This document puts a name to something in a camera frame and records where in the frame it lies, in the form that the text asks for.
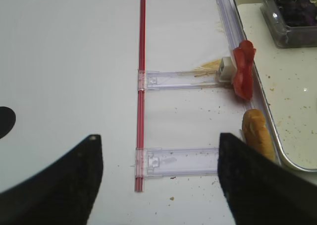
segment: white table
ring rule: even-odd
[[[134,192],[139,0],[0,0],[0,18],[0,105],[17,116],[0,140],[0,191],[98,133],[105,169],[90,225],[234,224],[216,175],[147,180]],[[147,0],[146,41],[149,70],[227,54],[215,0]],[[146,146],[216,146],[220,131],[238,132],[235,103],[212,89],[149,95]],[[155,110],[178,120],[151,120]]]

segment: stain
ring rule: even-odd
[[[217,60],[213,60],[213,61],[209,61],[197,68],[195,68],[194,70],[218,70],[219,69],[219,65],[221,63],[221,59],[217,59]],[[203,75],[208,75],[208,73],[204,73],[202,75],[195,75],[195,77],[201,77]]]

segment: baking tray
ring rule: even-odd
[[[234,0],[241,31],[257,49],[255,77],[264,102],[262,110],[282,161],[297,170],[317,172],[317,91],[309,83],[317,73],[313,67],[316,48],[278,49],[261,13],[261,3]]]

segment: red rod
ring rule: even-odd
[[[145,0],[140,0],[139,70],[145,70]],[[137,148],[144,148],[144,94],[138,91]],[[135,179],[135,191],[143,191],[143,178]]]

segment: clear plastic bracket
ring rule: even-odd
[[[217,70],[192,71],[139,71],[138,90],[193,89],[231,87],[230,82],[220,82]]]
[[[206,175],[217,173],[218,148],[136,151],[136,178]]]

